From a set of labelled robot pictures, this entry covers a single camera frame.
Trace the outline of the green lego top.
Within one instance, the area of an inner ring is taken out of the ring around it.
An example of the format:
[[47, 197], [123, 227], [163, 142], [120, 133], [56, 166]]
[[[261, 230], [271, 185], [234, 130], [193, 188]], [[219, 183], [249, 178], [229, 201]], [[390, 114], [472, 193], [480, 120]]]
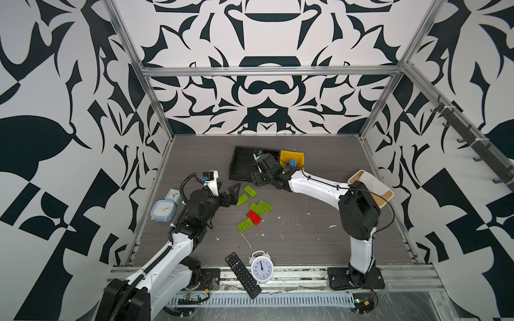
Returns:
[[258, 192], [255, 189], [253, 189], [250, 185], [247, 185], [244, 188], [244, 191], [251, 197], [255, 197], [258, 195]]

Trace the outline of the red lego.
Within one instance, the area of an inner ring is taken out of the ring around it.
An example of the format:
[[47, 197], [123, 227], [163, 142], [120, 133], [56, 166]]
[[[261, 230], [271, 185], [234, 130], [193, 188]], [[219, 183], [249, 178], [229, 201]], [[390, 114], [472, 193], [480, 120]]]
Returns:
[[256, 226], [258, 226], [261, 223], [261, 221], [262, 221], [260, 216], [256, 212], [254, 212], [254, 211], [249, 211], [246, 216]]

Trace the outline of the green lego bottom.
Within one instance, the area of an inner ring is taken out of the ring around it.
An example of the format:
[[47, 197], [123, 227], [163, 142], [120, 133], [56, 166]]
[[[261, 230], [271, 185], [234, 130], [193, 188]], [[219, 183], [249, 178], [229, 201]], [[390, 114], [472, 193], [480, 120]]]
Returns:
[[238, 228], [239, 232], [242, 234], [246, 230], [250, 229], [252, 226], [254, 226], [253, 221], [250, 218], [247, 218], [244, 221], [240, 222], [237, 225], [237, 228]]

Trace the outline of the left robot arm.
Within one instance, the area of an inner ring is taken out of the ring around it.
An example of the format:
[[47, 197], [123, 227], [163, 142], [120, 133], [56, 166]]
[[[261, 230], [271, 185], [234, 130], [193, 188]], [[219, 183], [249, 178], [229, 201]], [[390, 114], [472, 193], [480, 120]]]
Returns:
[[198, 247], [221, 207], [238, 203], [241, 185], [215, 195], [208, 185], [191, 193], [172, 224], [167, 243], [125, 280], [105, 288], [97, 320], [154, 320], [181, 290], [200, 284], [201, 263], [191, 253]]

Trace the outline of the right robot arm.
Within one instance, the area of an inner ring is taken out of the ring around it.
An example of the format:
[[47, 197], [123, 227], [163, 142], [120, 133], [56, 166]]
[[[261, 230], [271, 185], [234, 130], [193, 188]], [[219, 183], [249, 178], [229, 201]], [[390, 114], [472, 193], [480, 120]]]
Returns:
[[363, 183], [347, 184], [306, 173], [300, 167], [282, 166], [272, 154], [257, 149], [253, 153], [256, 168], [252, 181], [258, 187], [307, 195], [339, 211], [341, 226], [350, 236], [351, 257], [347, 279], [357, 288], [364, 284], [375, 266], [374, 234], [381, 209]]

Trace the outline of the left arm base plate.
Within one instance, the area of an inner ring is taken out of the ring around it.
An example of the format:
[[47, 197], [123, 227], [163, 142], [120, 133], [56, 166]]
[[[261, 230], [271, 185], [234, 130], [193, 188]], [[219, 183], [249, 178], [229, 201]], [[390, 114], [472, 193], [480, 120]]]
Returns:
[[201, 268], [193, 271], [188, 290], [217, 290], [220, 286], [221, 270], [219, 268]]

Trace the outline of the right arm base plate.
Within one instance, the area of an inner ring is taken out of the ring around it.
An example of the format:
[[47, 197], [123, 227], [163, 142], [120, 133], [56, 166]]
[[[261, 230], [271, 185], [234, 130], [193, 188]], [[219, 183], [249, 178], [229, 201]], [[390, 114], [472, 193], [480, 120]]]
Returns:
[[359, 272], [353, 267], [328, 268], [329, 287], [332, 290], [351, 289], [378, 289], [383, 290], [386, 285], [381, 270], [372, 266], [366, 274]]

